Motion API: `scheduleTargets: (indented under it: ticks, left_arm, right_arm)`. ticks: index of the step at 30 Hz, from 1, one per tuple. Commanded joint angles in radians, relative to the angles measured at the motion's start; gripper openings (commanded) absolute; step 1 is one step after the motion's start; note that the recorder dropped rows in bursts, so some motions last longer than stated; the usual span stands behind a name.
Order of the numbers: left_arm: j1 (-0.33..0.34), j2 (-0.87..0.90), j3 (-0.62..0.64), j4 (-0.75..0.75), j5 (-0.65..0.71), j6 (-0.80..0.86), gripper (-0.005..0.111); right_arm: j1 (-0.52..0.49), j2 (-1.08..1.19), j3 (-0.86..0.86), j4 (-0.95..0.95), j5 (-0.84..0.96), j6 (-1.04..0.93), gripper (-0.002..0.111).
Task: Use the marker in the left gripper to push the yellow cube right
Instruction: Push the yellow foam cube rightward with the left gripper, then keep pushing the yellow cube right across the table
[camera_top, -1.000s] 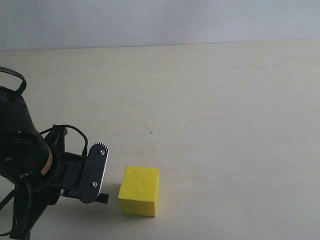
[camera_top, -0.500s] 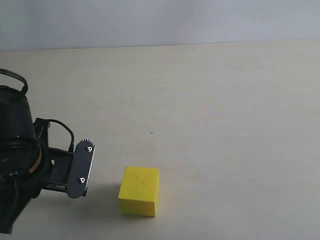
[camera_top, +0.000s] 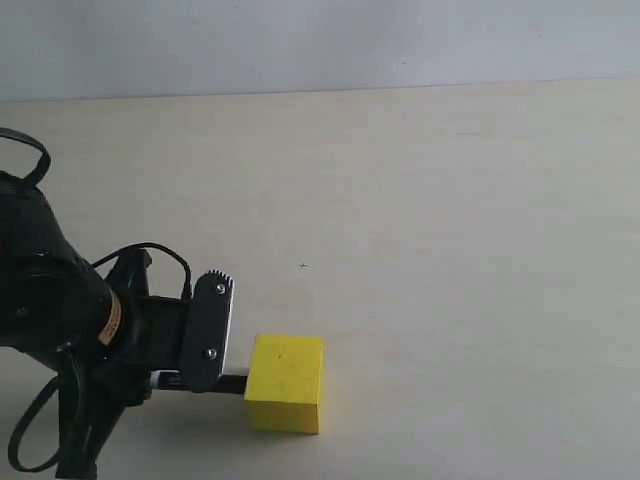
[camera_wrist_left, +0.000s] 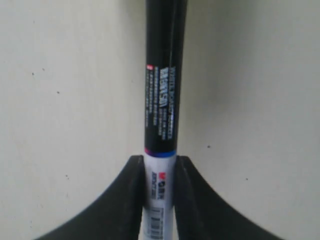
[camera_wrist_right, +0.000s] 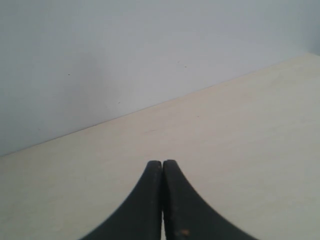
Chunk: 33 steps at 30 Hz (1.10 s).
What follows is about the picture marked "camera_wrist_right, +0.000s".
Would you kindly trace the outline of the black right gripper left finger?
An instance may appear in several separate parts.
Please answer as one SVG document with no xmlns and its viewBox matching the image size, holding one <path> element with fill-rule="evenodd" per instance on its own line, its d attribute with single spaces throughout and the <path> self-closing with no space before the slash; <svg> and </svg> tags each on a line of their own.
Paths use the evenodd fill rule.
<svg viewBox="0 0 320 240">
<path fill-rule="evenodd" d="M 162 163 L 147 163 L 125 201 L 84 240 L 160 240 Z"/>
</svg>

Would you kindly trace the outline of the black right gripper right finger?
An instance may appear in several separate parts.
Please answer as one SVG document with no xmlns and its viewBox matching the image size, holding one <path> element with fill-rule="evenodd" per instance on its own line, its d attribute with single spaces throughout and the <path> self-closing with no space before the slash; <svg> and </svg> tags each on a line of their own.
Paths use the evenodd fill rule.
<svg viewBox="0 0 320 240">
<path fill-rule="evenodd" d="M 175 160 L 162 168 L 162 210 L 167 240 L 253 240 L 211 208 Z"/>
</svg>

